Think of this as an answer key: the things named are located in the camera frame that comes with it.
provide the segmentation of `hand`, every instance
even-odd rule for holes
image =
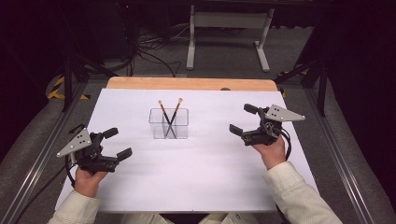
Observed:
[[[259,144],[254,145],[253,147],[262,155],[262,161],[267,167],[267,170],[286,161],[285,142],[283,141],[282,136],[279,136],[276,142],[271,146]]]
[[[99,189],[99,182],[105,178],[107,172],[97,172],[91,175],[90,172],[81,170],[79,167],[76,170],[75,191],[78,193],[94,198]]]

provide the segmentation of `white paper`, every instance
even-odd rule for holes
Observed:
[[[164,107],[189,109],[188,139],[153,139],[149,111]],[[100,211],[125,212],[260,212],[276,210],[262,175],[260,154],[229,132],[233,124],[244,131],[259,127],[259,116],[244,104],[286,108],[275,91],[168,91],[103,89],[93,111],[89,132],[117,127],[119,134],[104,139],[103,155],[116,157],[131,147],[132,157],[101,182]],[[305,181],[317,188],[291,122],[289,161]],[[72,190],[64,184],[56,208]]]

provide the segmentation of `person's left hand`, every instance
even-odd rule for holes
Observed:
[[[78,167],[76,170],[75,191],[84,196],[94,198],[99,189],[99,182],[103,180],[106,175],[107,172],[97,172],[91,175],[90,172],[81,170]]]

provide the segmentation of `transparent box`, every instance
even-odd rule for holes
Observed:
[[[165,108],[169,121],[174,116],[174,108]],[[149,112],[149,125],[155,139],[186,139],[189,137],[189,110],[180,108],[169,125],[163,111],[160,108],[152,108]]]

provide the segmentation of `sleeve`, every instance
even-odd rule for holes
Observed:
[[[72,191],[55,211],[49,224],[90,224],[95,221],[99,200]]]
[[[273,167],[263,178],[274,201],[290,223],[342,223],[290,162],[285,161]]]

